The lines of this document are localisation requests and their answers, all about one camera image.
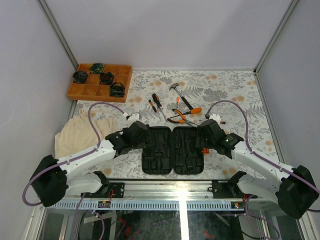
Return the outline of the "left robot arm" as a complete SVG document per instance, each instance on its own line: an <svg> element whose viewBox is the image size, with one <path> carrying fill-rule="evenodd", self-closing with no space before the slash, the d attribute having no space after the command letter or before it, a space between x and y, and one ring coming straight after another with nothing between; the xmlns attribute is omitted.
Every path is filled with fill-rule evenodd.
<svg viewBox="0 0 320 240"><path fill-rule="evenodd" d="M131 150L151 144L151 128L140 121L133 122L121 131L107 135L96 146L74 155L55 159L44 157L32 177L30 185L44 207L51 207L65 196L106 198L111 184L101 171L84 173L88 168L125 155Z"/></svg>

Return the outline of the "black plastic tool case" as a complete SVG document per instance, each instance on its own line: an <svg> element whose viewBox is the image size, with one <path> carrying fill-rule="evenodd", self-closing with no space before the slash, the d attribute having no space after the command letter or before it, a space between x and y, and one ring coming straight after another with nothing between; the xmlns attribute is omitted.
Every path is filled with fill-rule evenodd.
<svg viewBox="0 0 320 240"><path fill-rule="evenodd" d="M141 154L142 171L149 175L197 175L204 170L204 153L196 147L197 128L167 126L150 128L151 145Z"/></svg>

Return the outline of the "orange handled long-nose pliers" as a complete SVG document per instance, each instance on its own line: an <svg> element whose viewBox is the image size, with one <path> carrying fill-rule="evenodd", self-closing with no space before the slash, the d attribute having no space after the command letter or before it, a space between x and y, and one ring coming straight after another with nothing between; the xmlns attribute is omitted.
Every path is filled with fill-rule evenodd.
<svg viewBox="0 0 320 240"><path fill-rule="evenodd" d="M173 118L176 118L178 116L181 117L181 118L185 118L186 115L198 114L198 113L200 113L202 111L202 108L201 107L193 108L193 109L191 109L191 110L189 110L189 111L187 111L185 113L181 113L179 110L177 110L175 108L173 108L172 111L174 113L177 113L177 115L172 116L169 119L173 119Z"/></svg>

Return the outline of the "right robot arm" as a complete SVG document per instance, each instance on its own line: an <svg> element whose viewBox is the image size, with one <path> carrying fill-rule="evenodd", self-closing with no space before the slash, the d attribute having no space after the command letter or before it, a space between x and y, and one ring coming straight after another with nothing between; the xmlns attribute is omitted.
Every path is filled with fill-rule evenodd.
<svg viewBox="0 0 320 240"><path fill-rule="evenodd" d="M239 135L226 134L213 119L208 119L197 127L196 146L213 149L263 176L256 178L248 173L236 174L235 180L230 182L227 188L233 197L237 198L242 194L255 195L276 203L284 213L298 220L320 196L320 191L306 167L293 167L268 160L250 148L247 141Z"/></svg>

